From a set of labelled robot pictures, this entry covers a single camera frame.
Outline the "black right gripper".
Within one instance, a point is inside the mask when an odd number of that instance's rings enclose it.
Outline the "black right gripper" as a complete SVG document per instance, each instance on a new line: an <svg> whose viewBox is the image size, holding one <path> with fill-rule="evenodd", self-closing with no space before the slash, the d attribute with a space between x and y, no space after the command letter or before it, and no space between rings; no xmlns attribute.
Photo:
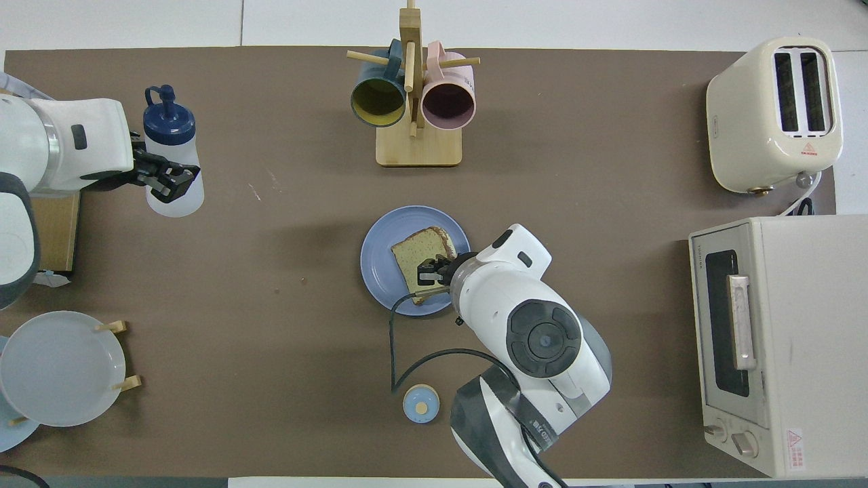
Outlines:
<svg viewBox="0 0 868 488"><path fill-rule="evenodd" d="M477 256L475 252L459 254L455 259L430 258L416 267L416 284L450 285L459 266Z"/></svg>

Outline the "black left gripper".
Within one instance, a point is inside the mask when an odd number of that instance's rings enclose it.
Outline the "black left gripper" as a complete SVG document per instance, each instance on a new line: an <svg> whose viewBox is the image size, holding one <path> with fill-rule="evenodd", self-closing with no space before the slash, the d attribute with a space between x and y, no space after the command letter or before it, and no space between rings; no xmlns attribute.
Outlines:
<svg viewBox="0 0 868 488"><path fill-rule="evenodd" d="M176 163L161 155L146 152L144 138L139 133L131 133L131 145L132 169L89 175L89 191L112 191L126 184L148 186L156 200L168 204L182 198L201 171L197 165Z"/></svg>

